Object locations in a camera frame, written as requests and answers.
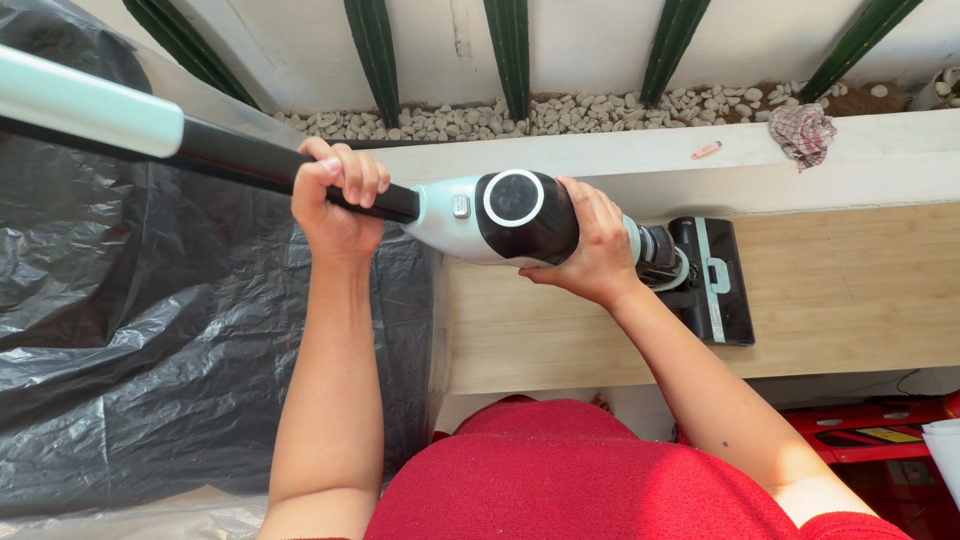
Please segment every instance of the fingernail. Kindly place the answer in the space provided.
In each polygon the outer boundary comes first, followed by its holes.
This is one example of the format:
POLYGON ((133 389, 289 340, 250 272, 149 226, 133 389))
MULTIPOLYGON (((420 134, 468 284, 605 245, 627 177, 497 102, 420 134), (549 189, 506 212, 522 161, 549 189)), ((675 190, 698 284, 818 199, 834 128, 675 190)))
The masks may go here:
POLYGON ((340 174, 340 171, 344 168, 344 165, 336 158, 327 158, 321 161, 320 165, 323 165, 326 172, 330 174, 340 174))

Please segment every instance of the cloth rag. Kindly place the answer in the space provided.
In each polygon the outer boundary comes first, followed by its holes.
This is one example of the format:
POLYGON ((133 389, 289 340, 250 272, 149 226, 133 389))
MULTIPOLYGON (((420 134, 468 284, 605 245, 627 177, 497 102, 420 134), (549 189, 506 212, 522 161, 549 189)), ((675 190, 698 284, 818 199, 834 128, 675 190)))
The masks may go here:
POLYGON ((837 135, 832 116, 819 103, 797 107, 777 107, 770 113, 770 135, 783 152, 804 169, 819 165, 827 158, 827 145, 837 135))

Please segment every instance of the cordless vacuum cleaner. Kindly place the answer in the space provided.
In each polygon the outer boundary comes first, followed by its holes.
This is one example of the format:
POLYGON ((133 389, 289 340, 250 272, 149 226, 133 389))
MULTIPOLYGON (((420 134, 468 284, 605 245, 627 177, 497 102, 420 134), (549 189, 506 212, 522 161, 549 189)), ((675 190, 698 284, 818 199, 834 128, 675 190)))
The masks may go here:
MULTIPOLYGON (((153 161, 287 195, 312 159, 183 114, 176 104, 0 45, 0 130, 128 161, 153 161)), ((337 187, 327 199, 395 221, 425 244, 476 264, 563 263, 579 227, 564 187, 525 169, 391 184, 370 209, 337 187)), ((639 278, 698 337, 753 345, 733 226, 680 217, 644 227, 624 216, 639 278)))

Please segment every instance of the wood panel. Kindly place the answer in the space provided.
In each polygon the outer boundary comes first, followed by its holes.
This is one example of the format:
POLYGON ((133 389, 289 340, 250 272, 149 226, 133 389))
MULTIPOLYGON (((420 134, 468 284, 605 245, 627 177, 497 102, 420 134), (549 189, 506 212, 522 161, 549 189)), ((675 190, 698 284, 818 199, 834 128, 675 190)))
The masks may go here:
MULTIPOLYGON (((960 204, 734 220, 756 345, 742 377, 960 364, 960 204)), ((449 392, 643 384, 600 307, 515 268, 454 262, 449 392)))

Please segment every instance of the red sweater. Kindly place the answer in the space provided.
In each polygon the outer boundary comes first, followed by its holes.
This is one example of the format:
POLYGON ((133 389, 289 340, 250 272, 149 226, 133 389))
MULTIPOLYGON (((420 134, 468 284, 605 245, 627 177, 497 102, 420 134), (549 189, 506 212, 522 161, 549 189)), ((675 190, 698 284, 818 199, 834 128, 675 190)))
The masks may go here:
POLYGON ((866 514, 801 529, 755 482, 698 450, 637 439, 573 400, 493 404, 407 463, 370 540, 909 540, 866 514))

